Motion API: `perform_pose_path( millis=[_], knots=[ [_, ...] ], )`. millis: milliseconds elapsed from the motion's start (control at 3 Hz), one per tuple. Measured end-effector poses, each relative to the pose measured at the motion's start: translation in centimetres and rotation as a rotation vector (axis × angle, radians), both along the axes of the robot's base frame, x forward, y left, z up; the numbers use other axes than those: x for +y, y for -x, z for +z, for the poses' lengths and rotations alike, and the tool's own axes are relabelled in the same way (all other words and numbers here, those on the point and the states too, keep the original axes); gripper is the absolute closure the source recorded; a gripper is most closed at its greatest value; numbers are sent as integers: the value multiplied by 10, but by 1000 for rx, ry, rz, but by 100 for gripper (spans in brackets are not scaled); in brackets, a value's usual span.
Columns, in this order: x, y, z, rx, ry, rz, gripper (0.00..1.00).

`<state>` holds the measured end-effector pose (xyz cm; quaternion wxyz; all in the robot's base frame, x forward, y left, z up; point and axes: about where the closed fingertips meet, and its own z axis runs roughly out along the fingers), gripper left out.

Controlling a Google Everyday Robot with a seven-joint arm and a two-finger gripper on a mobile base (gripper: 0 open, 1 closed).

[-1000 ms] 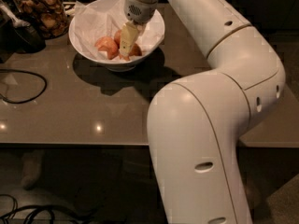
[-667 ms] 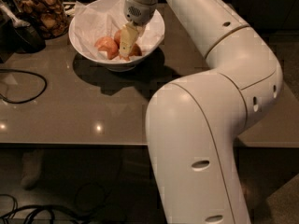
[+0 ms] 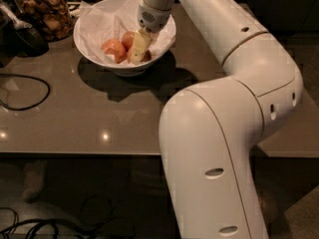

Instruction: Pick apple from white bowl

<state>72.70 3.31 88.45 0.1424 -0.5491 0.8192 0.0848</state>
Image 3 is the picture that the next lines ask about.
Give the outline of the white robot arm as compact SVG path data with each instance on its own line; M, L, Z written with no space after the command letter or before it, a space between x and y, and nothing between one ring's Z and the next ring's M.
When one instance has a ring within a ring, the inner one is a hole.
M301 73L234 0L141 0L139 24L158 32L175 1L225 71L175 94L160 115L159 148L180 236L268 239L249 152L298 106Z

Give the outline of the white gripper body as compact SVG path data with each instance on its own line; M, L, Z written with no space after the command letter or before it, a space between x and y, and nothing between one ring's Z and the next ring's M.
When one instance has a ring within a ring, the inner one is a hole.
M172 9L172 3L163 0L141 0L137 20L142 28L152 33L161 31L166 25Z

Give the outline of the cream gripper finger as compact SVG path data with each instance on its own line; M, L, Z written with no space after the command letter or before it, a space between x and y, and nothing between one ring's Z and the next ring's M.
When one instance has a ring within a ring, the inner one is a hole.
M131 51L132 63L138 64L143 60L152 41L153 38L151 36L151 32L147 28L140 28L139 30L135 31Z

